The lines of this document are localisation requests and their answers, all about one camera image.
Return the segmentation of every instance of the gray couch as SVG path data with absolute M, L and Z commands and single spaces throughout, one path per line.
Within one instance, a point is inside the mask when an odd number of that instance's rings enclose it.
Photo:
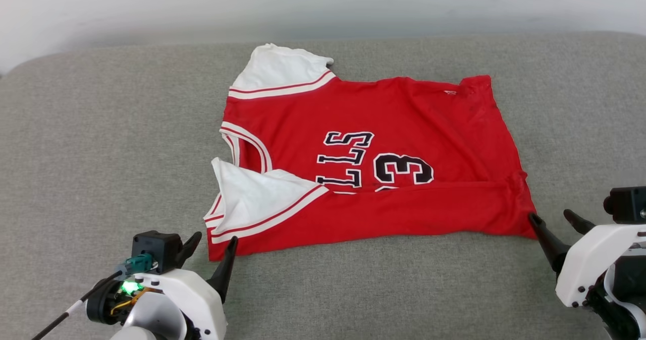
M 346 80 L 489 74 L 539 214 L 610 222 L 613 186 L 646 184 L 646 37 L 609 32 L 286 43 Z M 145 230 L 204 230 L 228 86 L 255 44 L 52 55 L 0 80 L 0 338 L 27 338 L 129 255 Z M 185 268 L 215 267 L 206 244 Z M 565 308 L 536 241 L 385 237 L 236 260 L 228 338 L 606 338 Z M 107 339 L 75 313 L 47 338 Z

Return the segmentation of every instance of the black cable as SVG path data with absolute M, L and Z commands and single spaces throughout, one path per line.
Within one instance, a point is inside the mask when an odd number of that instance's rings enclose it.
M 49 331 L 51 331 L 53 328 L 58 326 L 58 324 L 63 322 L 63 320 L 67 319 L 67 317 L 70 317 L 70 313 L 72 312 L 72 310 L 74 310 L 74 308 L 76 308 L 77 306 L 82 305 L 85 302 L 85 300 L 88 299 L 88 297 L 90 297 L 90 296 L 92 296 L 92 294 L 94 294 L 94 292 L 96 290 L 103 287 L 103 285 L 105 285 L 107 282 L 109 282 L 109 281 L 115 279 L 116 277 L 122 275 L 122 273 L 123 272 L 121 272 L 121 271 L 116 271 L 115 273 L 113 273 L 113 275 L 100 280 L 99 283 L 97 283 L 91 290 L 89 290 L 86 294 L 84 294 L 78 301 L 76 301 L 70 308 L 68 308 L 67 311 L 63 312 L 59 317 L 56 318 L 56 320 L 51 322 L 51 324 L 47 325 L 46 328 L 42 329 L 42 331 L 40 331 L 38 333 L 38 335 L 34 336 L 32 338 L 32 340 L 40 340 L 41 338 L 43 338 L 45 335 L 47 335 L 49 333 Z

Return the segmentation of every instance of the white stripe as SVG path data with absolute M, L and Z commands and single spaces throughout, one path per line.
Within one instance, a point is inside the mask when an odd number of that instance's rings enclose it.
M 233 141 L 233 152 L 235 153 L 233 165 L 240 167 L 240 139 L 238 137 L 231 137 L 231 140 Z
M 228 133 L 222 133 L 222 139 L 224 139 L 224 142 L 226 142 L 231 149 L 231 158 L 233 159 L 233 165 L 240 167 L 240 139 L 238 137 L 231 136 Z
M 222 243 L 229 241 L 233 236 L 236 237 L 248 237 L 249 235 L 254 235 L 258 234 L 261 232 L 264 232 L 267 229 L 270 229 L 285 220 L 289 219 L 291 216 L 294 214 L 298 213 L 301 209 L 303 209 L 305 206 L 309 205 L 309 203 L 313 202 L 316 198 L 320 197 L 324 193 L 327 193 L 329 190 L 326 189 L 324 186 L 321 186 L 320 188 L 312 191 L 309 195 L 304 197 L 297 205 L 293 206 L 291 209 L 288 211 L 282 213 L 279 216 L 276 216 L 275 218 L 261 224 L 258 226 L 255 226 L 253 228 L 249 228 L 247 230 L 239 230 L 237 232 L 228 232 L 227 234 L 221 235 L 219 237 L 215 237 L 211 239 L 211 242 L 213 244 L 217 243 Z
M 65 310 L 65 312 L 67 312 L 67 314 L 69 314 L 69 315 L 72 315 L 72 311 L 76 310 L 77 308 L 79 308 L 82 305 L 83 305 L 83 301 L 81 301 L 81 300 L 76 301 L 72 306 L 70 306 L 70 308 Z
M 249 142 L 250 144 L 254 145 L 254 147 L 256 147 L 256 149 L 258 149 L 258 153 L 260 154 L 260 163 L 261 163 L 261 166 L 262 166 L 260 173 L 270 172 L 272 170 L 272 157 L 270 156 L 270 152 L 268 152 L 267 147 L 265 147 L 263 142 L 258 137 L 252 135 L 251 132 L 249 132 L 246 129 L 244 129 L 244 128 L 240 127 L 240 126 L 237 126 L 237 125 L 235 125 L 233 123 L 222 122 L 222 128 L 231 129 L 233 131 L 238 131 L 238 133 L 242 133 L 243 135 L 251 138 L 251 141 L 249 141 L 247 138 L 245 138 L 243 136 L 240 136 L 240 135 L 236 135 L 236 133 L 234 133 L 234 132 L 223 131 L 222 129 L 220 129 L 221 133 L 226 133 L 226 134 L 231 135 L 231 136 L 236 136 L 236 137 L 240 138 L 241 140 L 245 140 L 245 141 Z M 267 158 L 266 162 L 265 162 L 265 159 L 263 158 L 263 155 L 262 155 L 263 152 L 265 153 L 265 157 Z
M 218 225 L 220 225 L 220 223 L 222 223 L 222 221 L 224 221 L 224 216 L 222 216 L 222 218 L 215 219 L 215 220 L 210 220 L 210 221 L 206 222 L 206 227 L 207 228 L 215 228 Z
M 301 85 L 300 87 L 263 90 L 261 92 L 250 92 L 250 93 L 236 92 L 233 90 L 229 90 L 229 96 L 237 99 L 256 99 L 256 98 L 264 98 L 267 96 L 281 96 L 281 95 L 309 92 L 312 90 L 316 90 L 320 87 L 323 87 L 323 85 L 326 85 L 333 78 L 335 78 L 334 73 L 327 73 L 327 75 L 325 75 L 321 80 L 319 80 L 314 84 Z
M 212 212 L 213 212 L 213 209 L 215 209 L 215 204 L 218 202 L 218 198 L 221 195 L 222 195 L 221 193 L 216 195 L 215 200 L 213 200 L 213 205 L 210 206 L 210 209 L 206 212 L 206 215 L 204 215 L 204 217 L 203 217 L 204 220 L 207 220 L 208 218 L 213 218 L 213 216 L 218 215 L 217 213 L 212 214 Z

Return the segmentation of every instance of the printed number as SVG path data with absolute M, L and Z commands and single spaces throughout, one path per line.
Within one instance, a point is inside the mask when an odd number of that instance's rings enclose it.
M 394 153 L 380 153 L 374 158 L 374 177 L 383 184 L 394 184 L 395 175 L 410 174 L 416 168 L 413 179 L 415 185 L 433 181 L 433 167 L 418 157 Z

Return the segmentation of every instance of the black and white lettering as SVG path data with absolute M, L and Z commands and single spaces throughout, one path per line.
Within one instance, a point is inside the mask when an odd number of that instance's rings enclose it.
M 326 162 L 345 162 L 352 163 L 352 165 L 361 165 L 365 155 L 365 149 L 360 148 L 351 148 L 350 153 L 352 156 L 325 156 L 325 154 L 319 154 L 316 157 L 316 162 L 326 163 Z
M 323 143 L 325 145 L 349 145 L 354 147 L 369 147 L 374 134 L 371 132 L 350 132 L 341 136 L 341 132 L 328 132 Z
M 395 175 L 410 174 L 411 167 L 417 167 L 414 172 L 415 184 L 426 184 L 433 181 L 433 167 L 418 157 L 411 157 L 394 153 L 380 153 L 374 158 L 374 177 L 379 182 L 394 184 Z
M 321 185 L 335 184 L 335 185 L 352 186 L 353 188 L 361 187 L 361 170 L 347 169 L 346 176 L 350 177 L 350 179 L 340 180 L 340 179 L 332 179 L 330 177 L 316 176 L 316 182 L 318 182 Z

